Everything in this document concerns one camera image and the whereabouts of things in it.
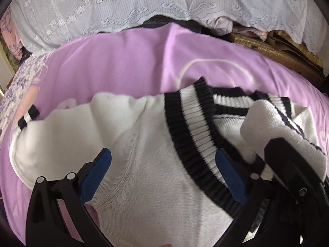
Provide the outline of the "white black-trimmed knit sweater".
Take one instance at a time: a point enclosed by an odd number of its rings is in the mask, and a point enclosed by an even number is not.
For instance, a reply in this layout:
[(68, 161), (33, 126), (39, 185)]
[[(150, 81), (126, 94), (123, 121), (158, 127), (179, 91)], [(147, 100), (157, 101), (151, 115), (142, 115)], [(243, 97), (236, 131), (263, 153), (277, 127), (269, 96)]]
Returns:
[(91, 102), (53, 110), (12, 133), (9, 157), (32, 187), (77, 172), (103, 148), (112, 163), (91, 200), (100, 228), (116, 246), (209, 246), (242, 205), (215, 164), (223, 149), (255, 173), (273, 178), (264, 162), (274, 135), (292, 141), (320, 178), (326, 155), (312, 114), (305, 124), (286, 97), (240, 88), (214, 88), (199, 79), (174, 93), (98, 93)]

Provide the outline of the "pink floral pillow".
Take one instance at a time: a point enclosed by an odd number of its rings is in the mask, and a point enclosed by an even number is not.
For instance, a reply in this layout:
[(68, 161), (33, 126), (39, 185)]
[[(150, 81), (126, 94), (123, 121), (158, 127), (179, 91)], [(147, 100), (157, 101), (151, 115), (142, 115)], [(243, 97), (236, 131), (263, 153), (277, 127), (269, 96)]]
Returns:
[(11, 9), (8, 7), (1, 18), (1, 33), (9, 51), (20, 60), (23, 57), (23, 45), (13, 22)]

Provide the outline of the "purple printed bed sheet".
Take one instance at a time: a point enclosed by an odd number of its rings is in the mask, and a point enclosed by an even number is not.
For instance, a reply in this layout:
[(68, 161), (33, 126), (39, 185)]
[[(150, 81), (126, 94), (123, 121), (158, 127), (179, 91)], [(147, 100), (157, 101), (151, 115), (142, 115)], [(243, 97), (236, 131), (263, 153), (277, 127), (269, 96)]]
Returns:
[(31, 190), (14, 173), (8, 148), (11, 127), (31, 105), (44, 118), (101, 91), (139, 98), (178, 90), (200, 77), (212, 86), (259, 90), (311, 107), (320, 146), (328, 150), (328, 97), (301, 74), (252, 49), (174, 23), (76, 39), (52, 52), (37, 72), (1, 141), (1, 192), (16, 237), (25, 239)]

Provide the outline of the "brown woven bamboo mat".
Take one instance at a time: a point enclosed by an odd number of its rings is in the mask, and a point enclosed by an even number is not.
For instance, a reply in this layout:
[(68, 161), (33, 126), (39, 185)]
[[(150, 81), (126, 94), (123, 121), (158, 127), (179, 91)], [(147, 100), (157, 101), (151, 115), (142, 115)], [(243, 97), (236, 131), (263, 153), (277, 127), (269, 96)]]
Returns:
[(252, 32), (232, 32), (228, 38), (301, 74), (313, 85), (320, 85), (324, 81), (323, 61), (311, 53), (304, 43), (295, 43), (286, 32), (272, 31), (265, 41)]

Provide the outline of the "white lace cover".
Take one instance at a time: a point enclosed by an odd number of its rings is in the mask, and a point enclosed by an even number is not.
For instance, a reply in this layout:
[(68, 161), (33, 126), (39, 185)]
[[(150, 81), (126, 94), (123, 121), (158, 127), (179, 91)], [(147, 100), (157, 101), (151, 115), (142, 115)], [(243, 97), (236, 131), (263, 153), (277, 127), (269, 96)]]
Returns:
[(76, 38), (136, 27), (156, 15), (193, 20), (221, 32), (234, 22), (260, 31), (285, 31), (318, 53), (327, 30), (313, 0), (13, 0), (13, 22), (35, 54)]

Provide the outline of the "purple floral white sheet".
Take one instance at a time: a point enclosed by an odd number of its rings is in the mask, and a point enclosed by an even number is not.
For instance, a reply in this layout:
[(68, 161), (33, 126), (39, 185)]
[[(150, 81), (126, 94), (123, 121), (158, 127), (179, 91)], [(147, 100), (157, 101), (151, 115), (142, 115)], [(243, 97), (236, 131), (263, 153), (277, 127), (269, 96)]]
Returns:
[(29, 57), (23, 62), (13, 77), (9, 89), (1, 99), (1, 141), (33, 78), (45, 66), (50, 55), (51, 53), (46, 53), (40, 56)]

